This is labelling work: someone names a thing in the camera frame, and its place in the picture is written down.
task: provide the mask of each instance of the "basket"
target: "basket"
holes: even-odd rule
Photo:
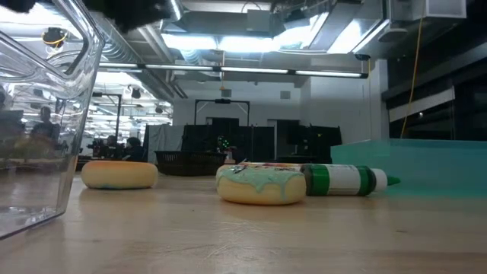
[[[159,172],[175,176],[215,175],[226,154],[192,151],[155,151]]]

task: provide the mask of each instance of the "clear plastic container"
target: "clear plastic container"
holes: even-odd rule
[[[0,239],[65,212],[104,45],[81,1],[53,3],[0,14]]]

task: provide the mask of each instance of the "desk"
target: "desk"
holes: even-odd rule
[[[485,208],[386,195],[259,207],[221,201],[214,177],[136,191],[76,177],[65,215],[0,244],[0,273],[485,274]]]

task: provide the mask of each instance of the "wooden table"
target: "wooden table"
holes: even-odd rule
[[[487,273],[487,202],[310,197],[224,202],[213,177],[153,190],[87,190],[68,211],[0,243],[0,273]]]

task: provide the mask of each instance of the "wall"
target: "wall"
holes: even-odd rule
[[[193,124],[195,99],[214,100],[221,98],[221,83],[206,82],[200,84],[195,81],[180,81],[181,88],[188,94],[189,99],[175,100],[173,124],[182,126]],[[232,90],[232,100],[250,101],[250,124],[267,126],[268,119],[299,119],[300,93],[292,83],[259,83],[253,82],[225,82],[224,87]],[[290,91],[290,100],[281,100],[281,91]],[[241,126],[247,125],[246,104],[215,104],[204,102],[198,104],[196,124],[205,124],[207,117],[238,118]]]
[[[312,77],[303,86],[301,124],[339,126],[344,144],[389,135],[385,104],[380,99],[387,89],[387,63],[374,63],[370,79]]]

